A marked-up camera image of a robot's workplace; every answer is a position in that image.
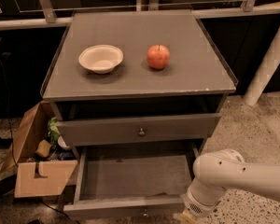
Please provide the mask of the white and yellow gripper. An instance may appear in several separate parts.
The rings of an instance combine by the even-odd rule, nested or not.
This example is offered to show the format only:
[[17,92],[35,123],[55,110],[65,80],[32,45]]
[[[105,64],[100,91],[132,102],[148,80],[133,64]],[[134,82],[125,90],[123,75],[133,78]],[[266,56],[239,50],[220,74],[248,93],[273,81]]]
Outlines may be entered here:
[[196,218],[207,217],[216,208],[220,198],[220,194],[189,187],[184,197],[185,210]]

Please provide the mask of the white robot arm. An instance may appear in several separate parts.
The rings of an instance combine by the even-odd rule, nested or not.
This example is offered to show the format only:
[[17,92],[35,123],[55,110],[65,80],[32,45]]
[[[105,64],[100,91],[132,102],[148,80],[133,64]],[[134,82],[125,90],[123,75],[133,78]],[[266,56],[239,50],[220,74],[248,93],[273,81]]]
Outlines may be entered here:
[[182,224],[197,224],[228,189],[241,189],[280,202],[280,164],[249,163],[234,149],[209,152],[192,164],[194,178],[183,196]]

